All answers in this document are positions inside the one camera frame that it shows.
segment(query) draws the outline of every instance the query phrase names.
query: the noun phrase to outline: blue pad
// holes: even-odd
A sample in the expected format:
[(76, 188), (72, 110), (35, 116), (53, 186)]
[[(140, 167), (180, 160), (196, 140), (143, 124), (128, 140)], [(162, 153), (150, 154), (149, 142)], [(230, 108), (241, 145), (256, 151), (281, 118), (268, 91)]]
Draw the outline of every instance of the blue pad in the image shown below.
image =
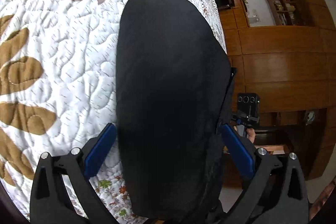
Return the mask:
[(107, 154), (110, 152), (112, 145), (117, 137), (117, 128), (112, 123), (108, 124), (97, 138), (98, 141), (86, 156), (84, 161), (83, 175), (86, 179), (97, 175)]
[(236, 133), (228, 124), (220, 126), (218, 132), (221, 134), (224, 145), (228, 148), (239, 173), (243, 177), (251, 179), (254, 176), (253, 158)]

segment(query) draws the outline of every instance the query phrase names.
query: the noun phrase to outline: metal screw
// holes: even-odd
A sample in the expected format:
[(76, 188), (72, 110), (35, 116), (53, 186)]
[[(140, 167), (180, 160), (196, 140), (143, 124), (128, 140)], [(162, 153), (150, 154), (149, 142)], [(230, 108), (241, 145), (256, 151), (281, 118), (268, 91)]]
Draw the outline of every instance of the metal screw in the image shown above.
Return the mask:
[(78, 155), (80, 151), (81, 150), (79, 147), (74, 147), (73, 149), (71, 149), (71, 154)]
[(263, 156), (267, 154), (267, 150), (261, 147), (261, 148), (258, 148), (258, 153)]
[(292, 160), (295, 160), (297, 158), (296, 154), (295, 153), (289, 153), (289, 157), (292, 159)]
[(49, 153), (48, 153), (48, 152), (43, 152), (43, 153), (41, 154), (41, 158), (42, 158), (42, 159), (46, 159), (48, 156), (49, 156)]

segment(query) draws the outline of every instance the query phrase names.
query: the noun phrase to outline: bookshelf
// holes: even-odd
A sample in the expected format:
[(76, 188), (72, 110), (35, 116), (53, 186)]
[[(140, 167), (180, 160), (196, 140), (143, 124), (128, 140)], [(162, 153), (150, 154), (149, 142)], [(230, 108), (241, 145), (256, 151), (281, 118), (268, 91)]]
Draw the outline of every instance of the bookshelf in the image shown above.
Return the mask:
[(267, 0), (276, 25), (304, 26), (293, 0)]

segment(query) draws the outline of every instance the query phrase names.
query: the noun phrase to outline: camera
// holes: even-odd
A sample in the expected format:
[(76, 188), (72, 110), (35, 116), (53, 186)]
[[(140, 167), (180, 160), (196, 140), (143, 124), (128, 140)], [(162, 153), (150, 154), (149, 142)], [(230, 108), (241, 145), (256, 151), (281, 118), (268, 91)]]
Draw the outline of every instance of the camera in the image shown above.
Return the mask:
[[(256, 93), (238, 93), (237, 112), (233, 113), (231, 120), (245, 128), (259, 126), (259, 103), (260, 98)], [(246, 135), (239, 130), (239, 135)]]

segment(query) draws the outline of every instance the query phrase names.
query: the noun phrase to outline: quilted bedspread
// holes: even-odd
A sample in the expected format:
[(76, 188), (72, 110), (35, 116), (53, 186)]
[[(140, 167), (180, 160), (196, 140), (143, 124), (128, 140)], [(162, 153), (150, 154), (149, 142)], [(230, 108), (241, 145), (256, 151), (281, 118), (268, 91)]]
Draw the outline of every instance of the quilted bedspread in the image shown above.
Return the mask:
[[(214, 0), (189, 1), (225, 49)], [(41, 153), (66, 154), (116, 122), (116, 45), (126, 3), (0, 0), (0, 180), (28, 219)], [(85, 216), (66, 176), (64, 181)], [(117, 143), (90, 182), (120, 223), (144, 222), (132, 213)]]

